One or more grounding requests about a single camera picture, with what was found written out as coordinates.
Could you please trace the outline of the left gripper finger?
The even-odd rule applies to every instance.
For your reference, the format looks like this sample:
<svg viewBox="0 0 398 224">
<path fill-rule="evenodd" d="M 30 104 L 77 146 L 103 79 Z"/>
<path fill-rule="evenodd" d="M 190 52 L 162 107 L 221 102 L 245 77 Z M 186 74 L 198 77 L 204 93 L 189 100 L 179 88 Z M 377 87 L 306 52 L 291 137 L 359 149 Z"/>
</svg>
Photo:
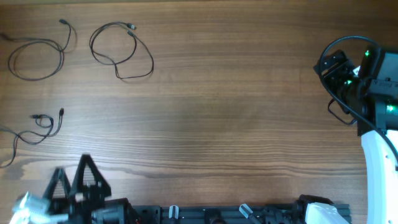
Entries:
<svg viewBox="0 0 398 224">
<path fill-rule="evenodd" d="M 111 187 L 89 154 L 82 154 L 72 182 L 69 196 L 82 194 L 84 198 L 111 196 Z"/>
<path fill-rule="evenodd" d="M 43 194 L 43 198 L 52 200 L 53 196 L 54 196 L 55 189 L 57 188 L 58 184 L 60 184 L 62 186 L 64 197 L 70 198 L 71 185 L 70 185 L 68 177 L 65 173 L 65 169 L 61 168 L 61 167 L 58 167 L 54 170 L 54 173 L 50 179 L 50 182 Z"/>
</svg>

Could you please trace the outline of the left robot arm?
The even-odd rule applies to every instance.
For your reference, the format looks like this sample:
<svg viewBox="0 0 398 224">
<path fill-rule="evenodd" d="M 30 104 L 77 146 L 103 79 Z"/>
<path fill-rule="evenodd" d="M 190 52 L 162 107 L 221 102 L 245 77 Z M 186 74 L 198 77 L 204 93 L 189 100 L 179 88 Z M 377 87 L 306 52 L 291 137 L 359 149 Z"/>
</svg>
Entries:
<svg viewBox="0 0 398 224">
<path fill-rule="evenodd" d="M 128 199 L 106 200 L 111 187 L 89 154 L 80 157 L 72 183 L 58 167 L 43 194 L 50 201 L 49 214 L 67 215 L 65 223 L 140 223 Z"/>
</svg>

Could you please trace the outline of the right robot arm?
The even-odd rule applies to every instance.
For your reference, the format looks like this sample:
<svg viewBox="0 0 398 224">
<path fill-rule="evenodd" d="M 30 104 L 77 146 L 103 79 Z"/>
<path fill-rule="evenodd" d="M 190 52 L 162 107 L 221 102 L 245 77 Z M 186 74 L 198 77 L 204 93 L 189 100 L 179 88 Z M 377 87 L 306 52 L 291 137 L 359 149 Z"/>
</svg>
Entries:
<svg viewBox="0 0 398 224">
<path fill-rule="evenodd" d="M 355 67 L 342 50 L 314 66 L 353 117 L 368 178 L 368 223 L 397 223 L 397 50 L 368 46 Z"/>
</svg>

